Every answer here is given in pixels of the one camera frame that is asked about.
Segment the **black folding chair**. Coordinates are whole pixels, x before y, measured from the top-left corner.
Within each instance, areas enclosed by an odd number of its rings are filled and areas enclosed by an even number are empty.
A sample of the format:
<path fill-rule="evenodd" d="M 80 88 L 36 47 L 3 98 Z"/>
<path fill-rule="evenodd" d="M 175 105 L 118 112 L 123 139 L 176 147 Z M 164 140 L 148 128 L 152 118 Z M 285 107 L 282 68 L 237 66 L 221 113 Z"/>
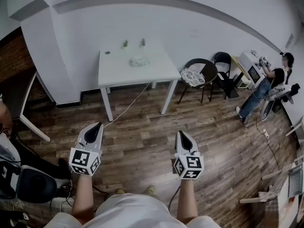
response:
<path fill-rule="evenodd" d="M 230 70 L 231 70 L 231 56 L 226 52 L 218 52 L 214 56 L 214 65 L 217 64 L 228 65 L 228 69 L 223 69 L 223 71 L 218 69 L 218 74 L 215 80 L 212 82 L 211 92 L 209 101 L 212 100 L 213 88 L 214 85 L 217 85 L 220 89 L 222 89 L 225 94 L 224 99 L 228 98 L 236 98 L 239 97 L 233 82 L 230 80 Z"/>

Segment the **white square table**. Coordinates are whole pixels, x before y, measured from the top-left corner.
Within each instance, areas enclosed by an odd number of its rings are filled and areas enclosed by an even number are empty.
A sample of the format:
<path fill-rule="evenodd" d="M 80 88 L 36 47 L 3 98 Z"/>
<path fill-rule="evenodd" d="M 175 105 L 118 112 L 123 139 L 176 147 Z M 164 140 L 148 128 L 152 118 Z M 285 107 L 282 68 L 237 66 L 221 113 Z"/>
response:
<path fill-rule="evenodd" d="M 146 56 L 151 63 L 142 67 L 131 67 L 129 59 L 134 56 Z M 98 86 L 110 122 L 113 121 L 113 116 L 108 99 L 108 88 L 169 81 L 170 85 L 161 108 L 161 114 L 165 114 L 180 77 L 180 73 L 162 45 L 150 45 L 145 49 L 100 49 Z"/>

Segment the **white box with green print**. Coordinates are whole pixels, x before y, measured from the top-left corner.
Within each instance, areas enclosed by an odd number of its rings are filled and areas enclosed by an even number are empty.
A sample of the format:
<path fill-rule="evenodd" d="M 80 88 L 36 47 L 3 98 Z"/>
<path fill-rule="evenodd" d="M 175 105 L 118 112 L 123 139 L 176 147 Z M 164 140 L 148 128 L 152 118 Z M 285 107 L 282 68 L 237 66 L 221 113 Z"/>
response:
<path fill-rule="evenodd" d="M 131 67 L 143 67 L 149 65 L 151 62 L 146 56 L 134 56 L 129 59 L 129 64 Z"/>

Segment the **white microwave oven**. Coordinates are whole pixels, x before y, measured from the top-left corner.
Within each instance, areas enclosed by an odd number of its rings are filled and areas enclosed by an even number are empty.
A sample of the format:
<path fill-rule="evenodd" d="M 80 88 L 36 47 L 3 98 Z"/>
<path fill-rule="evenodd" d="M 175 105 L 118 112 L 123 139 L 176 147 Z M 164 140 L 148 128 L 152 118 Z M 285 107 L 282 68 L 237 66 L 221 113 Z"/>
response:
<path fill-rule="evenodd" d="M 251 53 L 242 52 L 238 58 L 238 63 L 245 71 L 246 76 L 251 81 L 253 87 L 257 87 L 261 81 L 265 78 L 262 72 L 261 66 L 259 65 L 259 60 Z"/>

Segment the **person's white shirt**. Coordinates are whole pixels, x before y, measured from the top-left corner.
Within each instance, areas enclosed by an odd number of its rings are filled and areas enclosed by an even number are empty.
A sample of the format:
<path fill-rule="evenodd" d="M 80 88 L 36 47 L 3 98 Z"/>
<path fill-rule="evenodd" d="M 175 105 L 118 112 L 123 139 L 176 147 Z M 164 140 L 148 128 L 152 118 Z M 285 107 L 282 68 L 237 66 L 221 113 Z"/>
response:
<path fill-rule="evenodd" d="M 142 194 L 120 194 L 107 199 L 95 217 L 81 224 L 70 214 L 56 214 L 45 228 L 220 228 L 208 216 L 199 216 L 187 224 L 173 217 L 160 200 Z"/>

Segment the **white-framed desk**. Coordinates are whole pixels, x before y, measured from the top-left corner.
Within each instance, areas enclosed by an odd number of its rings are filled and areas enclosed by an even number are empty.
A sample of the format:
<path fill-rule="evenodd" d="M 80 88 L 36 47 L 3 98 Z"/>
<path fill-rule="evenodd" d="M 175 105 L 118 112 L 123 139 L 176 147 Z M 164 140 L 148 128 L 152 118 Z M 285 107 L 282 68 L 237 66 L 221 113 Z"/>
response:
<path fill-rule="evenodd" d="M 26 102 L 30 93 L 30 90 L 32 88 L 33 82 L 35 78 L 37 77 L 37 72 L 29 73 L 29 76 L 25 76 L 25 83 L 23 83 L 25 90 L 22 94 L 22 101 L 19 104 L 19 109 L 17 113 L 17 117 L 14 117 L 13 119 L 19 119 L 21 120 L 31 131 L 33 131 L 35 134 L 37 134 L 40 138 L 42 138 L 46 142 L 50 142 L 51 139 L 46 134 L 44 134 L 40 129 L 38 129 L 25 115 L 24 115 L 24 109 L 26 106 Z"/>

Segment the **floral patterned seat cushion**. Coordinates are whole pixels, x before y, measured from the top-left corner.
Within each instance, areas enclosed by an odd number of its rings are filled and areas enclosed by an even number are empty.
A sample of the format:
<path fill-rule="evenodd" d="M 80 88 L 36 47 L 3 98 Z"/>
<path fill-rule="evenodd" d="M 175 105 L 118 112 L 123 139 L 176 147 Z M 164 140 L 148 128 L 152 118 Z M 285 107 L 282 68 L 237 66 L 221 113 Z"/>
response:
<path fill-rule="evenodd" d="M 189 68 L 184 68 L 180 72 L 182 80 L 190 87 L 198 87 L 205 84 L 205 78 L 202 74 Z"/>

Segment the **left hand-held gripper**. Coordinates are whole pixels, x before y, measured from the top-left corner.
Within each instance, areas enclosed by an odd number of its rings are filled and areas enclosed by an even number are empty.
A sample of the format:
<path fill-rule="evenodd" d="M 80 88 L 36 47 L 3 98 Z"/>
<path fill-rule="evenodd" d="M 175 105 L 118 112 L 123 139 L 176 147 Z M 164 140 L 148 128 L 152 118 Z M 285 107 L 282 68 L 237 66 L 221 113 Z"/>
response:
<path fill-rule="evenodd" d="M 75 147 L 71 148 L 69 165 L 72 171 L 93 176 L 101 164 L 101 144 L 104 124 L 93 123 L 80 131 Z"/>

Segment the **person's left forearm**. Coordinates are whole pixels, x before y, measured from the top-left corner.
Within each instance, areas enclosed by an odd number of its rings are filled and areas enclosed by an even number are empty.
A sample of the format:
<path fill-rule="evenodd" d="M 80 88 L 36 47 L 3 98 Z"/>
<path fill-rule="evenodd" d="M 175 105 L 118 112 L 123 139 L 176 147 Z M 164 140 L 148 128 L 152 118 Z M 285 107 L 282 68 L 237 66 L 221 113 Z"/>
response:
<path fill-rule="evenodd" d="M 92 177 L 80 175 L 77 182 L 72 216 L 82 225 L 94 218 Z"/>

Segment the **person's right forearm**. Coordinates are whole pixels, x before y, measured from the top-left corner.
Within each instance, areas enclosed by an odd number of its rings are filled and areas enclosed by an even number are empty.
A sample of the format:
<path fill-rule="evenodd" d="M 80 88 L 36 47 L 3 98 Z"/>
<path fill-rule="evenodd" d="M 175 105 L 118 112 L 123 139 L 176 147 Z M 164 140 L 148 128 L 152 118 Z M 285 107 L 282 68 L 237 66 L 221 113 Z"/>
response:
<path fill-rule="evenodd" d="M 177 206 L 177 220 L 188 224 L 198 217 L 197 204 L 193 180 L 181 180 L 179 200 Z"/>

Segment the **dark wicker tub chair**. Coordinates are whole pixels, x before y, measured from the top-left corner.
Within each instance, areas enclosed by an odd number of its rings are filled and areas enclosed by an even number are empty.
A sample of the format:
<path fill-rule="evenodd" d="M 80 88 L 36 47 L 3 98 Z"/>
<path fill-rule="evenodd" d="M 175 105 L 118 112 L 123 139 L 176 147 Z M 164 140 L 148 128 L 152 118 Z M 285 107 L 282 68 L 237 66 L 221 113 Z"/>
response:
<path fill-rule="evenodd" d="M 202 74 L 205 78 L 205 84 L 202 84 L 198 87 L 190 87 L 181 78 L 181 81 L 185 85 L 185 89 L 178 101 L 178 104 L 181 102 L 181 100 L 182 100 L 183 96 L 185 95 L 188 88 L 202 90 L 202 96 L 201 96 L 201 101 L 200 101 L 202 103 L 204 93 L 205 93 L 205 86 L 212 83 L 215 80 L 215 78 L 217 77 L 217 74 L 218 74 L 218 69 L 211 61 L 202 59 L 202 58 L 195 58 L 195 59 L 190 60 L 189 62 L 186 63 L 184 68 L 189 68 L 191 70 L 195 70 L 198 73 Z"/>

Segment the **small white toaster oven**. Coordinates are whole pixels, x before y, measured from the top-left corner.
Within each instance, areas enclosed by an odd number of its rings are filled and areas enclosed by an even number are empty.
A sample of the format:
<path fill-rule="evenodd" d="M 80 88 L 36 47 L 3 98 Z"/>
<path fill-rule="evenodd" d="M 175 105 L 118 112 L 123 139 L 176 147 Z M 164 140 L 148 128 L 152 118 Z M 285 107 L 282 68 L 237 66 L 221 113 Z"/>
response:
<path fill-rule="evenodd" d="M 250 86 L 250 84 L 251 84 L 251 81 L 248 80 L 246 77 L 244 77 L 244 78 L 241 78 L 237 82 L 236 88 L 238 88 L 238 89 L 246 89 L 246 88 L 248 88 Z"/>

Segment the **light wooden chair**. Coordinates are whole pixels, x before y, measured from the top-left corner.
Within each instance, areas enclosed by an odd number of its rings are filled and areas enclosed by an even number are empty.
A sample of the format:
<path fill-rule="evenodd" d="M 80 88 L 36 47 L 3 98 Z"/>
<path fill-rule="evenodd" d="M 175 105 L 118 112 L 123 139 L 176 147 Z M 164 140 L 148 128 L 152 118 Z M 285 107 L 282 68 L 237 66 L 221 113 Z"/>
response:
<path fill-rule="evenodd" d="M 268 192 L 259 192 L 258 193 L 258 197 L 256 198 L 249 198 L 249 199 L 240 199 L 239 203 L 240 204 L 246 204 L 246 203 L 256 203 L 256 202 L 268 202 L 271 200 L 275 200 L 280 192 L 281 189 L 284 186 L 284 182 L 287 179 L 287 176 L 289 174 L 289 168 L 283 168 L 281 170 L 278 170 L 276 172 L 273 172 L 271 174 L 262 176 L 262 180 L 268 180 L 271 178 L 275 178 L 275 182 L 273 184 L 273 186 L 269 189 Z"/>

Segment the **silver laptop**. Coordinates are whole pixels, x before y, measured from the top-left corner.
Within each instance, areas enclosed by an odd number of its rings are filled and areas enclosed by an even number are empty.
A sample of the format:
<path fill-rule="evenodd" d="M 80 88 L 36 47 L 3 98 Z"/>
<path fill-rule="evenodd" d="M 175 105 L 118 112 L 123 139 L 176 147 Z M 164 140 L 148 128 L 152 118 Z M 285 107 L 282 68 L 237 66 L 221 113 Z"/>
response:
<path fill-rule="evenodd" d="M 293 198 L 304 193 L 304 163 L 289 170 L 288 197 Z"/>

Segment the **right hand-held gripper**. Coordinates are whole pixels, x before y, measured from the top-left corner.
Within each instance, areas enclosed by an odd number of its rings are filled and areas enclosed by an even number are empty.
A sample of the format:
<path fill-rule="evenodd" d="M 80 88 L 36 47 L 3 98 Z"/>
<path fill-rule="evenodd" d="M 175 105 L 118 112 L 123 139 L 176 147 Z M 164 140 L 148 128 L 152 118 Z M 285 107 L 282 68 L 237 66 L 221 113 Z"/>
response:
<path fill-rule="evenodd" d="M 196 141 L 186 132 L 178 131 L 175 137 L 174 170 L 181 180 L 196 180 L 204 171 L 204 159 Z"/>

